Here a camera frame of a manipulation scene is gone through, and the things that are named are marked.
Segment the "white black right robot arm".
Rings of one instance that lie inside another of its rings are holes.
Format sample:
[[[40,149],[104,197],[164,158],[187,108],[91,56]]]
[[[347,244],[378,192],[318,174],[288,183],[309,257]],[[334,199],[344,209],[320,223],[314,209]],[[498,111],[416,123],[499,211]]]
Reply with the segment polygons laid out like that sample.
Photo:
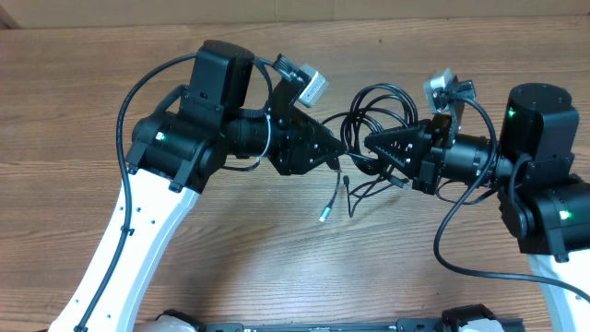
[[[511,89],[500,129],[485,137],[459,130],[476,107],[471,82],[428,91],[433,117],[366,137],[378,159],[434,195],[441,179],[488,187],[501,219],[528,258],[557,331],[589,327],[589,184],[572,173],[579,113],[570,93],[547,83]]]

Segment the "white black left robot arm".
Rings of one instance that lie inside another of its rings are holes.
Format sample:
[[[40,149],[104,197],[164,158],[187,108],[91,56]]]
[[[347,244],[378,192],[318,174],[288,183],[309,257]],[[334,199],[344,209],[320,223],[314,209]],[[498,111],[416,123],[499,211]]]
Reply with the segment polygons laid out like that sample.
[[[53,331],[130,331],[172,235],[228,156],[268,160],[283,176],[332,170],[345,149],[308,110],[327,79],[279,55],[208,40],[190,81],[139,120],[118,146],[121,191],[88,268]]]

